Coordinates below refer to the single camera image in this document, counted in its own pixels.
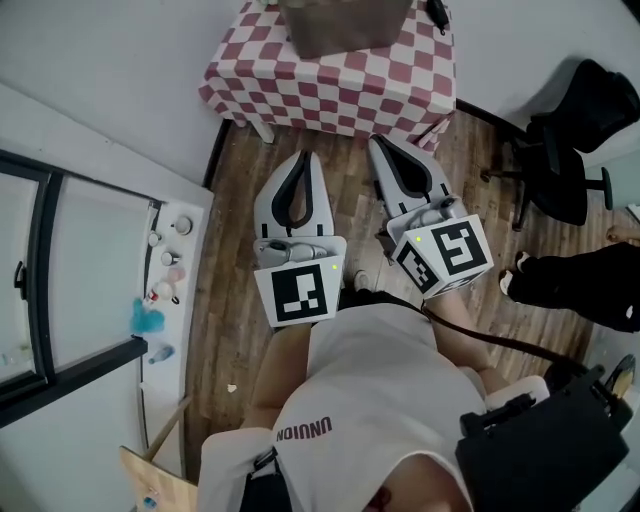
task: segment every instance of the brown box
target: brown box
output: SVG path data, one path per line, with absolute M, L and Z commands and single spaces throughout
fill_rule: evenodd
M 303 59 L 391 46 L 412 0 L 279 0 L 291 42 Z

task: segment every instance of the black office chair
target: black office chair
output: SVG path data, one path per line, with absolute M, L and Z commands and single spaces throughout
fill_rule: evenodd
M 483 170 L 480 176 L 485 182 L 493 176 L 524 182 L 515 231 L 522 229 L 531 201 L 554 219 L 582 226 L 587 219 L 587 189 L 602 190 L 609 210 L 613 198 L 607 170 L 602 168 L 601 180 L 585 179 L 576 150 L 590 153 L 639 119 L 640 98 L 629 80 L 585 60 L 558 108 L 531 118 L 525 145 L 511 141 L 522 172 Z

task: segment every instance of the red and white checkered cloth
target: red and white checkered cloth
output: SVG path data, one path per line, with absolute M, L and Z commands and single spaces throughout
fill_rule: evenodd
M 390 134 L 435 151 L 455 110 L 453 35 L 414 0 L 387 48 L 301 60 L 278 6 L 247 2 L 199 92 L 227 119 L 355 137 Z

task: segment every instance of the wooden easel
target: wooden easel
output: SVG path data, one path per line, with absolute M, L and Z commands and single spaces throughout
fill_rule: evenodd
M 171 429 L 191 402 L 187 397 L 176 409 L 167 424 L 141 457 L 125 446 L 120 447 L 122 461 L 136 494 L 136 507 L 140 512 L 196 512 L 198 488 L 190 482 L 153 464 L 153 458 L 167 439 Z M 155 502 L 155 508 L 145 505 L 145 499 Z

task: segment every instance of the white t-shirt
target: white t-shirt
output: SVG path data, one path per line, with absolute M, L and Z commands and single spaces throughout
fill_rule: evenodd
M 198 512 L 240 510 L 256 457 L 275 446 L 294 512 L 361 512 L 404 458 L 426 454 L 455 478 L 460 417 L 486 412 L 471 379 L 436 350 L 409 308 L 339 312 L 311 330 L 307 381 L 273 431 L 215 434 L 202 448 Z

